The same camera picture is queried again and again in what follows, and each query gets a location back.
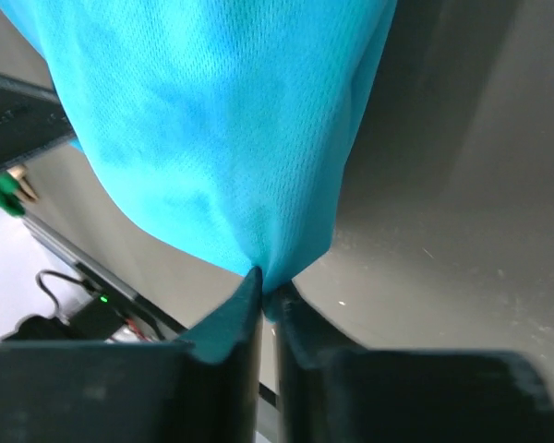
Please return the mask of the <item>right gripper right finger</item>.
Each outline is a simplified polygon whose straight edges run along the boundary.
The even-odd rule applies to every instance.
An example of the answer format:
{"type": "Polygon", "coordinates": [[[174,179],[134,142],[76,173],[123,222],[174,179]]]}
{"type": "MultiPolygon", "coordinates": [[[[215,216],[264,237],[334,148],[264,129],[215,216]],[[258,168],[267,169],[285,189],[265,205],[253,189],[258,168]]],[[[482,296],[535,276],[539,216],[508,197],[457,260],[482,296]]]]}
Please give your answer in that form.
{"type": "Polygon", "coordinates": [[[284,442],[554,442],[554,401],[524,356],[369,349],[294,284],[269,298],[284,442]]]}

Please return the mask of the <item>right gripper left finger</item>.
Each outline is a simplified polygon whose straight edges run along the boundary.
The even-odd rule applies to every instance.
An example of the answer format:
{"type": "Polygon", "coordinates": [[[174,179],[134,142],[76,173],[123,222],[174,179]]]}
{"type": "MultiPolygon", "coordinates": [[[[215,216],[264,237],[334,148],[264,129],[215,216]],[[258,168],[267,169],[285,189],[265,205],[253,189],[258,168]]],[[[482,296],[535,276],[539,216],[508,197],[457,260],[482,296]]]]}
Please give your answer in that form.
{"type": "Polygon", "coordinates": [[[172,341],[0,343],[0,442],[251,442],[262,273],[172,341]]]}

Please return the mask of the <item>teal t shirt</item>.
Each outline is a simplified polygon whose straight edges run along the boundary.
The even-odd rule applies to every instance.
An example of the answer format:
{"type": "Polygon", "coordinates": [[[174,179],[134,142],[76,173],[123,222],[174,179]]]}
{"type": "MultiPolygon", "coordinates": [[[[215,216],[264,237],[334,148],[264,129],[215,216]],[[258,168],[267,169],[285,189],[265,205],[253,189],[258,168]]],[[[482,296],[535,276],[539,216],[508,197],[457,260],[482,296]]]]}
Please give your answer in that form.
{"type": "Polygon", "coordinates": [[[393,1],[1,1],[140,229],[272,293],[330,247],[393,1]]]}

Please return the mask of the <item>beige cardboard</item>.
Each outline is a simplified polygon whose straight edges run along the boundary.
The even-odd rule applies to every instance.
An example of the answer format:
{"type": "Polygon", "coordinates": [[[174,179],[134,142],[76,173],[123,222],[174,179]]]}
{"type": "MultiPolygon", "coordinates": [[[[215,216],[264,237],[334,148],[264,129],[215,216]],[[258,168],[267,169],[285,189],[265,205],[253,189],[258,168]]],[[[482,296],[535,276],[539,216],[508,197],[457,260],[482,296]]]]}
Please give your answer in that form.
{"type": "Polygon", "coordinates": [[[36,194],[30,182],[27,180],[28,169],[24,164],[13,166],[9,168],[7,172],[18,183],[18,189],[15,191],[15,195],[23,202],[35,203],[39,197],[36,194]]]}

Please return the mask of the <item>green t shirt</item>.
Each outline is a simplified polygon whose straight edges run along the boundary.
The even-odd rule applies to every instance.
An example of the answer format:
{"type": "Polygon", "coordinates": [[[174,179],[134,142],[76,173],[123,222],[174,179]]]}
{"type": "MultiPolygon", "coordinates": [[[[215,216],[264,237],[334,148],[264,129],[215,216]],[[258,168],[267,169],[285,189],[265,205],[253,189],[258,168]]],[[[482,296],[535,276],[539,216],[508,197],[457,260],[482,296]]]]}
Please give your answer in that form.
{"type": "Polygon", "coordinates": [[[0,174],[0,209],[13,217],[23,217],[25,209],[16,196],[18,181],[9,173],[0,174]]]}

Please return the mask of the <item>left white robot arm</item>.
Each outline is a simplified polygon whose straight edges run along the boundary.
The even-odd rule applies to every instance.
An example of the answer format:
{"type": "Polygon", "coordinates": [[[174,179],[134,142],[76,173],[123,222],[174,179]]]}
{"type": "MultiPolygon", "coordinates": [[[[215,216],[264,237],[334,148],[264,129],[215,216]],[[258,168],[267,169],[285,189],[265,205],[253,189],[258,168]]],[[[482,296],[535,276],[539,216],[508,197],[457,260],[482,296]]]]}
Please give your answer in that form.
{"type": "Polygon", "coordinates": [[[0,74],[0,174],[75,137],[54,90],[0,74]]]}

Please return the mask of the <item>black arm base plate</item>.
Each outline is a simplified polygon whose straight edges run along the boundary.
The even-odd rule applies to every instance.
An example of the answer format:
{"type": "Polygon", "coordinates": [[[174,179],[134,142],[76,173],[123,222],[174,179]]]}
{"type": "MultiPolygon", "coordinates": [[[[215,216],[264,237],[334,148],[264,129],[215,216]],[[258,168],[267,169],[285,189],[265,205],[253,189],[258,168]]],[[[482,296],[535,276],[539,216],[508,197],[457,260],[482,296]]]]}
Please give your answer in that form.
{"type": "Polygon", "coordinates": [[[123,328],[138,341],[169,341],[187,330],[141,295],[125,295],[96,275],[79,279],[44,269],[36,274],[35,281],[54,303],[54,312],[49,317],[35,314],[24,318],[1,341],[113,341],[123,328]],[[90,300],[67,314],[45,284],[47,277],[77,285],[90,300]]]}

